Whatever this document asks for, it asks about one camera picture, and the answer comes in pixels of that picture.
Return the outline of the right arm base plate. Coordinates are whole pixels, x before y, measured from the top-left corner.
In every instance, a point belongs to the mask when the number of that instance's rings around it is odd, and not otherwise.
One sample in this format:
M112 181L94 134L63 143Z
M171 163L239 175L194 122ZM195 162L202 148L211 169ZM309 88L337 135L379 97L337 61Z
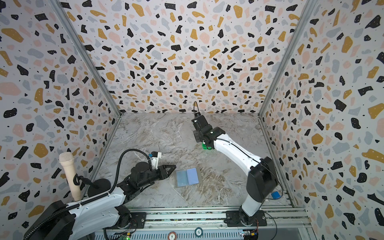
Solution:
M226 211L224 223L228 227L265 227L267 220L265 212L257 211L253 216L249 217L242 209L236 211Z

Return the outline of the grey card holder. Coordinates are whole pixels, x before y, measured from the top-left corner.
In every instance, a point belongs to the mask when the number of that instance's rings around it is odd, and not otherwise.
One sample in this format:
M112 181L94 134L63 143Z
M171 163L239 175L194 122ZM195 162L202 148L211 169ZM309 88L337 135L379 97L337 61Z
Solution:
M176 171L176 187L186 187L201 183L202 175L199 168Z

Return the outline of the teal credit card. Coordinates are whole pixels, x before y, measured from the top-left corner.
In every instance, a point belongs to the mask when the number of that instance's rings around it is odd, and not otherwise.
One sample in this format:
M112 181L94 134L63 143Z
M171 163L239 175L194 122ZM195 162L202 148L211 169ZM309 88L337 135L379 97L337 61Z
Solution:
M188 176L186 170L176 172L176 185L178 188L188 185Z

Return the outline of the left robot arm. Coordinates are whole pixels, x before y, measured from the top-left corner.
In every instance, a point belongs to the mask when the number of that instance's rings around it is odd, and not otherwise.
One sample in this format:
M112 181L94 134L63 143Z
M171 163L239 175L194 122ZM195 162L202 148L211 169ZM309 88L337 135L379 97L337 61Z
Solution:
M140 162L113 191L107 190L70 204L53 203L27 230L24 239L79 240L111 227L137 229L145 217L136 220L125 204L156 181L169 178L176 168L175 165L161 165L153 169L149 163Z

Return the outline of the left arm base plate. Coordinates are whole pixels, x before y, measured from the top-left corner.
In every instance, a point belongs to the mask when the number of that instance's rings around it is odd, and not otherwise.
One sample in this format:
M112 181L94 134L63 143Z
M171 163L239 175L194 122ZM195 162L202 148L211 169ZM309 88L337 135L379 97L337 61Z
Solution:
M138 212L138 213L129 213L123 214L118 218L116 224L107 229L119 229L119 230L137 230L143 229L146 223L147 213Z

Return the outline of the green card tray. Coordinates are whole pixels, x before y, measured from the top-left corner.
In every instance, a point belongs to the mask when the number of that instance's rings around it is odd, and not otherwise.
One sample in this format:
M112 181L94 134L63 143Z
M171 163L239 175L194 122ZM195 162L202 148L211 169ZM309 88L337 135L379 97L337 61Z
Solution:
M213 149L212 147L206 145L205 143L202 143L202 147L204 150L212 150Z

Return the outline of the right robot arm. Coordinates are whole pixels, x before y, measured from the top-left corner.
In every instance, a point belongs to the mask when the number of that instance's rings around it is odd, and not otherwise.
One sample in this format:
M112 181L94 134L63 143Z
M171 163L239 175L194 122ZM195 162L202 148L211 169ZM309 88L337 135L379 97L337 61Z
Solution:
M237 144L221 128L213 128L200 113L194 113L192 124L198 143L209 150L216 150L232 160L247 176L247 197L240 207L243 217L251 218L261 208L265 199L279 185L274 161L258 157Z

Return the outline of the blue credit card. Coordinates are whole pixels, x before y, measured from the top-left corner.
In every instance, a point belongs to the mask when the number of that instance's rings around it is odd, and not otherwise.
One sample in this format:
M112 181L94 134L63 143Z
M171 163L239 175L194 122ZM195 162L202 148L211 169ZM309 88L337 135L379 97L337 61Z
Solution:
M200 171L197 168L187 169L188 185L196 185L201 182Z

